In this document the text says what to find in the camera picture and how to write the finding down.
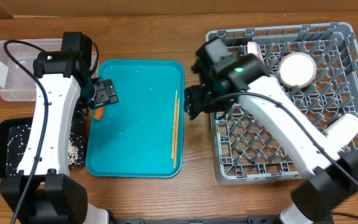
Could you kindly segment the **wooden chopstick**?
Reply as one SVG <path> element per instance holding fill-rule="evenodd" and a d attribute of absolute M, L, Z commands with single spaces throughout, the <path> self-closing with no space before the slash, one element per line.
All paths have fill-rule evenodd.
<path fill-rule="evenodd" d="M 176 119 L 177 119 L 177 102 L 178 102 L 178 91 L 175 91 L 175 106 L 173 111 L 173 135 L 172 135 L 172 154 L 171 159 L 174 158 L 174 148 L 175 148 L 175 128 L 176 128 Z"/>
<path fill-rule="evenodd" d="M 175 140 L 174 140 L 174 151 L 173 151 L 173 168 L 174 169 L 176 169 L 176 166 L 177 166 L 179 114 L 180 114 L 180 99 L 178 99 L 177 110 L 176 110 L 176 120 L 175 120 L 176 126 L 175 126 Z"/>

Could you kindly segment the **orange carrot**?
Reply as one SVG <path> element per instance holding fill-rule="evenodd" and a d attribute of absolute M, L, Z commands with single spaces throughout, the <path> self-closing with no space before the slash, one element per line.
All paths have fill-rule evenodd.
<path fill-rule="evenodd" d="M 95 111 L 93 113 L 94 120 L 100 121 L 100 120 L 102 120 L 103 116 L 104 116 L 104 107 L 95 109 Z"/>

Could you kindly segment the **large pink plate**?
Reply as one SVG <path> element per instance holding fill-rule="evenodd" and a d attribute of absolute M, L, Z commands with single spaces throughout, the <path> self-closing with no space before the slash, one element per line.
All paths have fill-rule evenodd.
<path fill-rule="evenodd" d="M 258 43 L 256 42 L 248 42 L 247 43 L 247 53 L 255 55 L 262 63 L 264 63 L 264 59 L 261 53 L 261 49 Z"/>

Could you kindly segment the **pile of rice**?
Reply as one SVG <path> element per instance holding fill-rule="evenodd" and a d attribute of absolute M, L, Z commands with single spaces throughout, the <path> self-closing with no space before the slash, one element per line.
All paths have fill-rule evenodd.
<path fill-rule="evenodd" d="M 7 146 L 7 168 L 16 171 L 17 166 L 24 156 L 24 151 L 29 140 L 31 125 L 24 124 L 9 129 Z M 84 166 L 85 162 L 85 128 L 83 122 L 72 124 L 68 143 L 68 167 L 77 169 Z"/>

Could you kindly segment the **white bowl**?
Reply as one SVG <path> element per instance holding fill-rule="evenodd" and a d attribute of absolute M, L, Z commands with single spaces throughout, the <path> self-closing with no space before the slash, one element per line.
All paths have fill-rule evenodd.
<path fill-rule="evenodd" d="M 285 56 L 278 66 L 280 82 L 289 88 L 306 87 L 316 76 L 316 62 L 303 52 Z"/>

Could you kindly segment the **white paper cup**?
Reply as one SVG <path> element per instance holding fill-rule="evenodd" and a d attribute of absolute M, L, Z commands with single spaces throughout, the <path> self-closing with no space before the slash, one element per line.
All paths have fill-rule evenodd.
<path fill-rule="evenodd" d="M 326 130 L 326 137 L 339 147 L 346 147 L 358 134 L 358 117 L 346 113 Z"/>

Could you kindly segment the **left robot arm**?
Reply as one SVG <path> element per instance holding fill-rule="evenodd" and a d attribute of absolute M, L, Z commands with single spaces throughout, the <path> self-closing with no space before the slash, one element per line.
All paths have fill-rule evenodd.
<path fill-rule="evenodd" d="M 98 58 L 98 46 L 87 35 L 65 32 L 61 49 L 40 49 L 27 71 L 37 85 L 30 136 L 16 175 L 0 185 L 13 222 L 116 222 L 111 211 L 89 203 L 68 167 L 74 113 L 119 101 L 112 81 L 94 76 Z"/>

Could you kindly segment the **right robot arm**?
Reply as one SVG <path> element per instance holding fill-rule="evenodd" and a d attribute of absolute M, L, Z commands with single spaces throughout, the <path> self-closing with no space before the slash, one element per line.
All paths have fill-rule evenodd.
<path fill-rule="evenodd" d="M 331 223 L 334 209 L 358 192 L 358 151 L 344 150 L 358 134 L 358 117 L 347 113 L 324 134 L 291 102 L 255 55 L 235 56 L 217 37 L 195 55 L 191 69 L 200 82 L 185 90 L 189 117 L 228 111 L 238 103 L 284 148 L 304 180 L 275 222 Z"/>

